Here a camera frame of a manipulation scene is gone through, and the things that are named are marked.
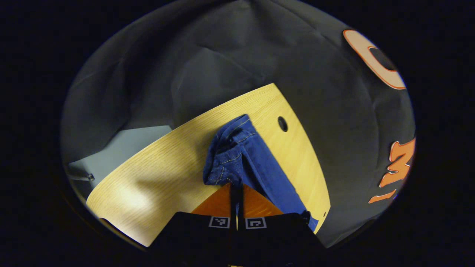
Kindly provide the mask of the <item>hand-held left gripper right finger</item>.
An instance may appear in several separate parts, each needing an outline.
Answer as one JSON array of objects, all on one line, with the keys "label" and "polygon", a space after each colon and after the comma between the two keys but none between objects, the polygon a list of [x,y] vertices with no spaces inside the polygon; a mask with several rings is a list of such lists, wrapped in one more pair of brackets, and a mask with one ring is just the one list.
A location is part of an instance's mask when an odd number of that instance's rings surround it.
[{"label": "hand-held left gripper right finger", "polygon": [[239,200],[239,262],[319,262],[326,249],[310,229],[310,212],[282,213],[253,188]]}]

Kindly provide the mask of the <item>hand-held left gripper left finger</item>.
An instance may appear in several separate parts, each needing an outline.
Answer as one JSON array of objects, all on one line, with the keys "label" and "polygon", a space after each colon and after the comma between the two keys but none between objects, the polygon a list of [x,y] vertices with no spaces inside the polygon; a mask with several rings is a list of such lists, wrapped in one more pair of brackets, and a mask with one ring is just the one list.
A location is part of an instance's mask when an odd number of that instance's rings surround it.
[{"label": "hand-held left gripper left finger", "polygon": [[175,213],[148,251],[160,262],[227,262],[236,231],[232,191],[232,184],[227,184],[195,211]]}]

